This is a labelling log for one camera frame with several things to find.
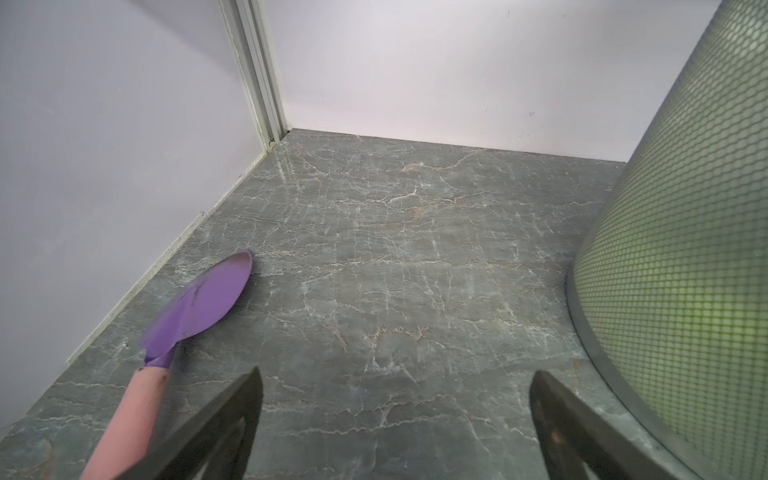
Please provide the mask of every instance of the gray marble tile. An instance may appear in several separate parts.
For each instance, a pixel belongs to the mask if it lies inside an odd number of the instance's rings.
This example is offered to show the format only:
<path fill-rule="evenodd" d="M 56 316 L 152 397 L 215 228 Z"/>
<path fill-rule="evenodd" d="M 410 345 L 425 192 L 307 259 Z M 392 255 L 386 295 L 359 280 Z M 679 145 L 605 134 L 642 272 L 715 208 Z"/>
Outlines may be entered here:
<path fill-rule="evenodd" d="M 77 478 L 143 328 L 246 247 L 257 271 L 179 349 L 158 438 L 259 366 L 252 480 L 546 478 L 527 394 L 546 369 L 687 477 L 605 386 L 565 305 L 623 166 L 292 131 L 0 442 L 0 475 Z"/>

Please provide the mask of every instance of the green mesh cylinder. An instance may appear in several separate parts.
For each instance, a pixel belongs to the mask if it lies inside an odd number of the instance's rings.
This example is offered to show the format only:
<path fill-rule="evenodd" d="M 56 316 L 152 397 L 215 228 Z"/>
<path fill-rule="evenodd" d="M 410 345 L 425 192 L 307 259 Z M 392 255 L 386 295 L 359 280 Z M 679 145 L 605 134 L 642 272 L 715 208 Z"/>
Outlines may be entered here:
<path fill-rule="evenodd" d="M 726 0 L 581 247 L 574 324 L 704 478 L 768 480 L 768 0 Z"/>

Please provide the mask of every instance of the purple trowel blade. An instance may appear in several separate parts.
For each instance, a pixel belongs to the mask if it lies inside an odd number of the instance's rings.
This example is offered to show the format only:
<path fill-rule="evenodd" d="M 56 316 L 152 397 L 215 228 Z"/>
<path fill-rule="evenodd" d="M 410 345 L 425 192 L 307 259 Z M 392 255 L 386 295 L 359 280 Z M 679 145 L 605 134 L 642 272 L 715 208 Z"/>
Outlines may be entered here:
<path fill-rule="evenodd" d="M 160 360 L 153 365 L 167 366 L 177 342 L 202 332 L 227 314 L 243 292 L 252 265 L 249 251 L 237 252 L 184 287 L 141 336 L 146 362 Z"/>

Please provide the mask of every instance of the trowel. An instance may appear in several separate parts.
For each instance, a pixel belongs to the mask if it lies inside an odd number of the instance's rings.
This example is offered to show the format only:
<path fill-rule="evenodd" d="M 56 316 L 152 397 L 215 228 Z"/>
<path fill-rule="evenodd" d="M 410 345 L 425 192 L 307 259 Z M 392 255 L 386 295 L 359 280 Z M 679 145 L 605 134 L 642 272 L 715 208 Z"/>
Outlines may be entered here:
<path fill-rule="evenodd" d="M 176 345 L 218 322 L 232 308 L 250 276 L 253 259 L 237 252 L 202 272 L 144 331 L 144 367 L 138 369 L 85 466 L 81 480 L 112 480 L 147 453 Z"/>

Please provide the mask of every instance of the white wall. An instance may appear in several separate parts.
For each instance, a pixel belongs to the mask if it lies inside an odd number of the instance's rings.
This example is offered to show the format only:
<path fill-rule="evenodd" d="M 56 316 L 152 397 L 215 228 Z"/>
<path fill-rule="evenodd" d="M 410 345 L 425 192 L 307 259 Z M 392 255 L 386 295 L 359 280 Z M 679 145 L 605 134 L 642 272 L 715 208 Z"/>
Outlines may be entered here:
<path fill-rule="evenodd" d="M 0 3 L 0 430 L 262 152 L 217 0 Z"/>
<path fill-rule="evenodd" d="M 263 0 L 292 127 L 627 161 L 717 0 Z"/>

